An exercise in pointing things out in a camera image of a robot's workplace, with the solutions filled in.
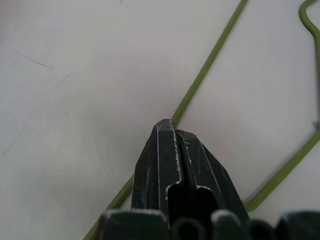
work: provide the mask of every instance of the white table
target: white table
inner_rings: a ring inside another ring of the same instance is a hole
[[[251,0],[180,128],[244,200],[315,131],[314,41],[302,0]],[[170,118],[234,0],[0,3],[1,239],[80,240]],[[320,1],[308,10],[320,26]],[[251,217],[320,209],[318,144]]]

